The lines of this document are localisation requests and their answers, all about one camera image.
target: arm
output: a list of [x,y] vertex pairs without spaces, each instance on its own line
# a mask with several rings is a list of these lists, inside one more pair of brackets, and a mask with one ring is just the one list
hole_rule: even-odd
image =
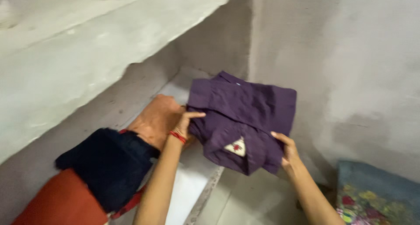
[[271,132],[271,134],[284,142],[285,157],[281,166],[294,185],[309,222],[312,225],[344,225],[343,219],[319,190],[300,160],[294,141],[281,133]]
[[[204,113],[186,112],[182,115],[174,131],[187,138],[190,118],[204,116]],[[168,136],[155,171],[142,197],[133,225],[165,224],[182,146],[179,139],[172,135]]]

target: orange cloth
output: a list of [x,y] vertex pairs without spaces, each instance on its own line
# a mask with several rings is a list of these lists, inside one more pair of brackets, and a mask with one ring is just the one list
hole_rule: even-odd
[[95,197],[73,171],[52,177],[12,225],[103,225],[108,221]]
[[185,107],[177,104],[173,96],[157,95],[139,116],[127,127],[145,142],[162,150],[169,131],[178,123]]

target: finger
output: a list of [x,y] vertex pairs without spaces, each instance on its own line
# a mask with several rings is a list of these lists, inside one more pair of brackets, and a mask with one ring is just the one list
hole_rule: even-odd
[[194,117],[204,117],[206,116],[206,113],[200,113],[200,112],[185,112],[182,117],[184,118],[194,118]]
[[274,136],[277,140],[280,140],[281,142],[285,143],[288,146],[294,144],[294,141],[284,134],[271,132],[271,135]]

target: hand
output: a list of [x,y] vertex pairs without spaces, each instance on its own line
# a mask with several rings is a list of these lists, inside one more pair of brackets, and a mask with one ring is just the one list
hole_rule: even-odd
[[302,163],[297,153],[296,145],[292,139],[284,134],[271,132],[271,135],[284,143],[284,156],[281,160],[281,166],[290,176],[293,173],[293,168]]
[[194,117],[204,117],[206,116],[205,113],[200,112],[185,112],[181,119],[179,120],[178,124],[176,125],[174,132],[178,133],[182,137],[184,137],[186,140],[189,139],[190,135],[188,134],[188,126],[190,119]]

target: folded clothes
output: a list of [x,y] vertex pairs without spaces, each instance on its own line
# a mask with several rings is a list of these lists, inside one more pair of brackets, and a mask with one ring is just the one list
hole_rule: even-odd
[[107,214],[73,169],[52,177],[12,225],[103,225]]
[[193,81],[188,111],[205,112],[189,127],[210,161],[246,175],[262,167],[276,174],[283,144],[270,131],[289,135],[296,91],[248,83],[226,72]]
[[150,145],[162,150],[168,132],[178,123],[185,108],[172,96],[157,95],[127,127]]
[[108,212],[118,212],[139,188],[159,150],[137,137],[101,128],[55,160],[59,169],[73,168]]

